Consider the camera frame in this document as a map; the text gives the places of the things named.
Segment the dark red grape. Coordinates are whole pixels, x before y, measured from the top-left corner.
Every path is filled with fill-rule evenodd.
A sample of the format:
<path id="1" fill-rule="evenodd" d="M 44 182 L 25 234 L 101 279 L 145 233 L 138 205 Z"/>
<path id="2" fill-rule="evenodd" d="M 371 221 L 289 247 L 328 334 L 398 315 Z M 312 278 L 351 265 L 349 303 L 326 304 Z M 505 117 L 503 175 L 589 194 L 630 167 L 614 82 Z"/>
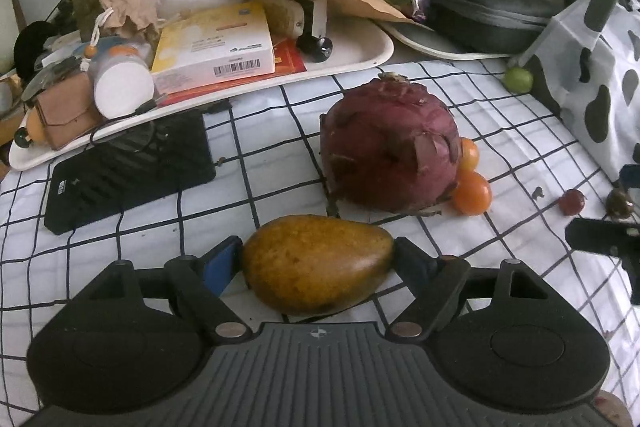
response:
<path id="1" fill-rule="evenodd" d="M 577 188 L 567 190 L 559 199 L 558 207 L 565 216 L 577 216 L 585 207 L 586 198 Z"/>

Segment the yellow brown mango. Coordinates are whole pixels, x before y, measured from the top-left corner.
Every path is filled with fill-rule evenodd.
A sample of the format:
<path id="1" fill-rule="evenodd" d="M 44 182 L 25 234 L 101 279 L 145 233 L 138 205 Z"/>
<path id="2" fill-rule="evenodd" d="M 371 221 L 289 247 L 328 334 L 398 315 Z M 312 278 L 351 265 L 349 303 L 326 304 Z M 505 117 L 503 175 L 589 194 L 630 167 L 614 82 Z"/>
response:
<path id="1" fill-rule="evenodd" d="M 322 315 L 370 296 L 386 279 L 393 236 L 375 225 L 295 215 L 272 220 L 242 248 L 248 286 L 288 315 Z"/>

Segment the orange kumquat front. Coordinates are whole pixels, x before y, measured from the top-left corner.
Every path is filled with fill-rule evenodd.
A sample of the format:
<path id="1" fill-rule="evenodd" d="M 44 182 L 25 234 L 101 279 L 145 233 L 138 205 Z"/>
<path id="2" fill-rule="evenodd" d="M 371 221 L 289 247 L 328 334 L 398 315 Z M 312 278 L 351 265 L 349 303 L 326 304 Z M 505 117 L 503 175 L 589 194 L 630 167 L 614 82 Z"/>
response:
<path id="1" fill-rule="evenodd" d="M 458 174 L 451 202 L 462 215 L 481 215 L 489 209 L 492 202 L 490 184 L 479 173 L 462 170 Z"/>

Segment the orange kumquat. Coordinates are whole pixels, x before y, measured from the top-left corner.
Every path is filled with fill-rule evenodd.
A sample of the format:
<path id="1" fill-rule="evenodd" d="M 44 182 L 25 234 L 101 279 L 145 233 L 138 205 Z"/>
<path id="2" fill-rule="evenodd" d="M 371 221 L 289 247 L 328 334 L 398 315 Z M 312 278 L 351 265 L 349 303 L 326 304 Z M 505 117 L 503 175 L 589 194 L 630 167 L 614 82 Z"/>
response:
<path id="1" fill-rule="evenodd" d="M 466 138 L 460 139 L 461 157 L 459 169 L 463 171 L 475 171 L 480 162 L 480 150 L 474 141 Z"/>
<path id="2" fill-rule="evenodd" d="M 492 202 L 490 184 L 479 173 L 462 170 L 458 174 L 451 202 L 462 215 L 481 215 L 489 209 Z"/>

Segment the dark purple grape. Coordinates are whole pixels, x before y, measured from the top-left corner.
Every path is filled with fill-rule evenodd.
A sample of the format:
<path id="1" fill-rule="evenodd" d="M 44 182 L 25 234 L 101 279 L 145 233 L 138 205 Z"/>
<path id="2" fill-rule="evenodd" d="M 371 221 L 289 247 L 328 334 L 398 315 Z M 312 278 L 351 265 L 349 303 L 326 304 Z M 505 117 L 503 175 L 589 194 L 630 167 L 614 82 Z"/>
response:
<path id="1" fill-rule="evenodd" d="M 634 203 L 625 190 L 614 187 L 606 198 L 605 209 L 612 219 L 626 220 L 634 213 Z"/>

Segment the black flat power bank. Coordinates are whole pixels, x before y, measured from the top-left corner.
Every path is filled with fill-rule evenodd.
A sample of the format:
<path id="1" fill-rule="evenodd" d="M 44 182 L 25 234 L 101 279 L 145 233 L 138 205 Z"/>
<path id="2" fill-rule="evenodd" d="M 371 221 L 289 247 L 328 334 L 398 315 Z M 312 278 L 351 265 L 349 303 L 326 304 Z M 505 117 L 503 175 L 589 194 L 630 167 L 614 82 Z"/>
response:
<path id="1" fill-rule="evenodd" d="M 202 113 L 160 118 L 60 162 L 53 169 L 44 226 L 61 235 L 215 176 Z"/>

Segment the white black checked tablecloth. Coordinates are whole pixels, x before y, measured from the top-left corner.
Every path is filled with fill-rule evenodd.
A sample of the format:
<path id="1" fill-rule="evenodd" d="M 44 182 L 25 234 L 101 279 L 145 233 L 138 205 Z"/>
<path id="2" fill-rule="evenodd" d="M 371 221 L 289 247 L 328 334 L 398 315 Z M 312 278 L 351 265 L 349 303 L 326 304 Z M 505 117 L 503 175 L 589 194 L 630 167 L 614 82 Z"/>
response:
<path id="1" fill-rule="evenodd" d="M 612 365 L 604 387 L 639 412 L 639 310 L 620 262 L 574 251 L 556 202 L 576 188 L 585 216 L 605 217 L 611 183 L 548 108 L 503 88 L 503 62 L 400 64 L 451 110 L 460 133 L 480 152 L 491 186 L 489 210 L 463 217 L 401 217 L 348 204 L 345 219 L 381 225 L 431 255 L 476 267 L 506 258 L 526 262 L 608 340 Z M 63 235 L 43 224 L 52 164 L 9 173 L 1 184 L 1 421 L 21 425 L 39 407 L 26 371 L 32 336 L 105 265 L 128 259 L 155 268 L 178 255 L 201 256 L 230 235 L 250 236 L 286 215 L 328 209 L 321 176 L 319 118 L 342 94 L 368 82 L 354 72 L 234 98 L 205 116 L 217 166 L 213 182 Z"/>

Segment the red dragon fruit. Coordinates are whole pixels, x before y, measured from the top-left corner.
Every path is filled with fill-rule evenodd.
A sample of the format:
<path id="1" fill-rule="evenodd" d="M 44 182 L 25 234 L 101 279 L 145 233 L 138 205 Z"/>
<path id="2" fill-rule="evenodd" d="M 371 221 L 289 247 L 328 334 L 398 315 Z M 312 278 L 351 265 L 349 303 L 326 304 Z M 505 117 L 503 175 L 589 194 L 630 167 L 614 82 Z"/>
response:
<path id="1" fill-rule="evenodd" d="M 347 90 L 320 116 L 320 155 L 333 199 L 418 213 L 454 191 L 462 145 L 443 101 L 384 72 Z"/>

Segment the cow print cloth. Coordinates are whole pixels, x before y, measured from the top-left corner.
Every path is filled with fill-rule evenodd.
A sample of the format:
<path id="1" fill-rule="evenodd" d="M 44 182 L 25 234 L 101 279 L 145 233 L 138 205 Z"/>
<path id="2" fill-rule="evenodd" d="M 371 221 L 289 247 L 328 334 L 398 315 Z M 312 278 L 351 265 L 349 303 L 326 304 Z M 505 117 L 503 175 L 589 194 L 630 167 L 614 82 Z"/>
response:
<path id="1" fill-rule="evenodd" d="M 639 0 L 575 0 L 518 58 L 608 179 L 639 161 Z"/>

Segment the green fruit near cloth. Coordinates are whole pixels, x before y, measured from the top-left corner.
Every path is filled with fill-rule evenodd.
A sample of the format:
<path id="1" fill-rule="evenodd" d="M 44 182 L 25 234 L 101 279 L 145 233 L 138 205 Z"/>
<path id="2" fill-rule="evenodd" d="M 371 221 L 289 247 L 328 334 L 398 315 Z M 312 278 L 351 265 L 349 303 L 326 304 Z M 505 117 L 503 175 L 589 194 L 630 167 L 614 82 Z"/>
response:
<path id="1" fill-rule="evenodd" d="M 515 94 L 527 94 L 533 89 L 534 77 L 525 68 L 511 67 L 503 75 L 506 90 Z"/>

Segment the white cylindrical jar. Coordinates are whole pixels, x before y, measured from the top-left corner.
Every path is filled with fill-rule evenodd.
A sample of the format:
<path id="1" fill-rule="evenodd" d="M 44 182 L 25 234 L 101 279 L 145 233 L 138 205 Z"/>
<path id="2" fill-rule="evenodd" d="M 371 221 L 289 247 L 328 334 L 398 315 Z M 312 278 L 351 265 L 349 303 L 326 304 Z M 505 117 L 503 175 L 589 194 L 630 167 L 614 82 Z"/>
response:
<path id="1" fill-rule="evenodd" d="M 119 44 L 98 55 L 90 63 L 89 78 L 94 104 L 108 120 L 134 114 L 154 98 L 149 66 L 133 46 Z"/>

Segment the brown leather pouch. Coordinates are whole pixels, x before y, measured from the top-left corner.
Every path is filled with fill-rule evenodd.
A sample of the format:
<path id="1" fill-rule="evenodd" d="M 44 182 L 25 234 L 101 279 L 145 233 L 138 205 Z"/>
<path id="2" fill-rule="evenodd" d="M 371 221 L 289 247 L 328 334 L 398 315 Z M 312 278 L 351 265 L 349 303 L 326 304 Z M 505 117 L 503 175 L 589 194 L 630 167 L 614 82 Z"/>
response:
<path id="1" fill-rule="evenodd" d="M 52 150 L 61 150 L 104 121 L 94 103 L 93 83 L 86 72 L 67 77 L 43 91 L 35 108 Z"/>

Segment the yellow white box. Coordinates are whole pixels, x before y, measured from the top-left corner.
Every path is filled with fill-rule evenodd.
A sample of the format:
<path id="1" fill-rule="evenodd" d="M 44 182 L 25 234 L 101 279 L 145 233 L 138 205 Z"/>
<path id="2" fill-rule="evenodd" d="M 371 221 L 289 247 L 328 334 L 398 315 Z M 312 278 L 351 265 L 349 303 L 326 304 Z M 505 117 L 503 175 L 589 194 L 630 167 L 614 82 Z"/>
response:
<path id="1" fill-rule="evenodd" d="M 225 5 L 166 25 L 151 68 L 161 94 L 275 70 L 266 14 L 256 2 Z"/>

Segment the red flat packet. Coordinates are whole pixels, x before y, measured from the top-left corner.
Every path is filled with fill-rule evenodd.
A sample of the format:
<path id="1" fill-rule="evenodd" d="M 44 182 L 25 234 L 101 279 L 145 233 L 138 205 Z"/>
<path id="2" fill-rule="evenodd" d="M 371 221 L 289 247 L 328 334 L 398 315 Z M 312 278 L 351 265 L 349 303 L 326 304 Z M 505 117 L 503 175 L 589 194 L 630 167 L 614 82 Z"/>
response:
<path id="1" fill-rule="evenodd" d="M 304 61 L 300 56 L 293 40 L 280 40 L 273 47 L 273 54 L 274 64 L 276 65 L 276 68 L 274 69 L 274 72 L 272 74 L 232 79 L 224 82 L 209 84 L 208 86 L 195 87 L 176 93 L 171 93 L 166 95 L 165 98 L 160 101 L 160 106 L 176 104 L 182 101 L 191 100 L 191 98 L 197 98 L 201 95 L 245 86 L 246 84 L 251 84 L 262 80 L 297 74 L 298 72 L 306 72 Z"/>

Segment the white tray right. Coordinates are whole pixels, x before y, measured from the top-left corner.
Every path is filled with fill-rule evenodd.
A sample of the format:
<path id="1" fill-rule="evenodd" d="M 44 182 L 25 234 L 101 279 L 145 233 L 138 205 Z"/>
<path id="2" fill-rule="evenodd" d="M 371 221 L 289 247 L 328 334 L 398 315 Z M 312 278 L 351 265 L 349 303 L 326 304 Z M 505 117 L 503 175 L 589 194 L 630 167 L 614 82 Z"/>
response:
<path id="1" fill-rule="evenodd" d="M 469 62 L 510 57 L 509 54 L 483 53 L 467 49 L 424 25 L 384 22 L 384 20 L 378 20 L 376 23 L 408 48 L 437 60 Z"/>

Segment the white tray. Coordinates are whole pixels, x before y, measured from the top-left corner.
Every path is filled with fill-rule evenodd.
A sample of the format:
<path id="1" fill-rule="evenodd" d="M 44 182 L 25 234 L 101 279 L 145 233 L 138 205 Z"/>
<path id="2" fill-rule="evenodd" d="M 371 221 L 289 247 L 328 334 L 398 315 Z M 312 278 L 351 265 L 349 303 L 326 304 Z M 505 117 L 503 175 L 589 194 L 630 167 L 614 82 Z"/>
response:
<path id="1" fill-rule="evenodd" d="M 469 62 L 510 57 L 509 54 L 483 53 L 467 49 L 424 25 L 384 22 L 384 20 L 378 20 L 376 23 L 408 48 L 437 60 Z"/>
<path id="2" fill-rule="evenodd" d="M 114 120 L 104 118 L 102 124 L 99 124 L 96 129 L 70 142 L 70 144 L 61 148 L 61 150 L 52 150 L 48 145 L 44 137 L 43 125 L 35 108 L 36 100 L 39 94 L 54 86 L 55 83 L 83 71 L 76 70 L 76 72 L 72 72 L 70 75 L 62 76 L 60 74 L 60 66 L 49 65 L 42 70 L 41 74 L 51 77 L 51 82 L 43 84 L 37 96 L 25 95 L 23 98 L 28 106 L 25 117 L 27 119 L 38 120 L 40 133 L 33 135 L 26 126 L 18 129 L 9 153 L 10 166 L 17 171 L 28 170 L 58 155 L 77 150 L 90 141 L 103 139 L 106 136 L 137 126 L 137 124 L 143 124 L 144 122 L 183 112 L 189 108 L 216 102 L 224 98 L 230 98 L 230 96 L 277 87 L 281 86 L 281 84 L 300 80 L 368 69 L 386 62 L 394 52 L 394 45 L 390 37 L 387 37 L 378 26 L 362 18 L 346 17 L 340 18 L 339 20 L 330 20 L 328 23 L 328 37 L 333 42 L 333 53 L 331 57 L 322 63 L 307 62 L 305 64 L 306 72 L 298 72 L 297 74 L 262 80 L 246 84 L 245 86 L 201 95 L 197 98 L 191 98 L 191 100 L 166 106 L 160 106 L 160 101 L 162 101 L 167 94 L 161 94 L 155 87 L 153 100 L 143 104 L 136 110 L 136 113 Z"/>

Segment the white tray left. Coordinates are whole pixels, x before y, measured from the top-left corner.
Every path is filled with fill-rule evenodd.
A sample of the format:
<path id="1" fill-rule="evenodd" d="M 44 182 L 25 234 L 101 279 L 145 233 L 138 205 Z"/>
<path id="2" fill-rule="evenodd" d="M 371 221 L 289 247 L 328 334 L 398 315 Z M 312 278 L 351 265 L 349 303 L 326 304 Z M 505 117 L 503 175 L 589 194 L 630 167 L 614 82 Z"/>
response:
<path id="1" fill-rule="evenodd" d="M 368 69 L 386 62 L 394 52 L 394 45 L 390 37 L 387 37 L 378 26 L 362 18 L 346 17 L 340 18 L 339 20 L 330 20 L 328 23 L 328 37 L 333 42 L 333 53 L 331 57 L 322 63 L 307 62 L 305 64 L 306 72 L 298 72 L 297 74 L 262 80 L 246 84 L 245 86 L 201 95 L 197 98 L 191 98 L 191 100 L 166 106 L 160 106 L 160 101 L 162 101 L 167 94 L 161 94 L 155 87 L 153 100 L 143 104 L 136 110 L 136 113 L 114 120 L 104 118 L 102 124 L 99 124 L 96 129 L 70 142 L 70 144 L 61 148 L 61 150 L 52 150 L 48 145 L 44 137 L 43 125 L 35 108 L 36 100 L 39 94 L 54 86 L 55 83 L 83 71 L 76 70 L 76 72 L 72 72 L 70 75 L 62 76 L 60 74 L 60 66 L 49 65 L 42 70 L 41 74 L 51 77 L 51 82 L 43 84 L 37 96 L 25 95 L 23 98 L 28 106 L 25 117 L 27 119 L 38 120 L 40 133 L 33 135 L 26 126 L 18 129 L 9 153 L 10 166 L 17 171 L 28 170 L 58 155 L 77 150 L 90 141 L 103 139 L 106 136 L 137 126 L 137 124 L 143 124 L 144 122 L 183 112 L 189 108 L 216 102 L 224 98 L 230 98 L 230 96 L 277 87 L 281 86 L 281 84 L 300 80 Z"/>

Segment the dark grey zip case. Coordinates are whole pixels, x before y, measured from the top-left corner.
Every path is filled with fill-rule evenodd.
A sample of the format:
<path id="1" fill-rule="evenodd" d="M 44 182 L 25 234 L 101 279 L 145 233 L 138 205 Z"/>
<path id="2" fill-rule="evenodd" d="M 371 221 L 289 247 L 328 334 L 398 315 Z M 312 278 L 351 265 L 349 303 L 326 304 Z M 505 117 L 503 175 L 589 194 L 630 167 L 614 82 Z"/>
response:
<path id="1" fill-rule="evenodd" d="M 430 0 L 426 23 L 476 52 L 513 55 L 524 52 L 555 14 L 544 0 Z"/>

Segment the small white wheeled gadget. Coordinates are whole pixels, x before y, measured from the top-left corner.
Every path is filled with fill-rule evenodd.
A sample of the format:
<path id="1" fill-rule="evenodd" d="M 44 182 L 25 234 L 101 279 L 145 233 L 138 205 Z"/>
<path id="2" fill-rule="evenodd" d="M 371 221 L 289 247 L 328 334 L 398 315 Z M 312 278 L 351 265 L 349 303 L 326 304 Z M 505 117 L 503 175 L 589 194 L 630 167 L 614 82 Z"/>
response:
<path id="1" fill-rule="evenodd" d="M 271 32 L 293 40 L 296 48 L 316 63 L 331 57 L 326 0 L 260 0 Z"/>

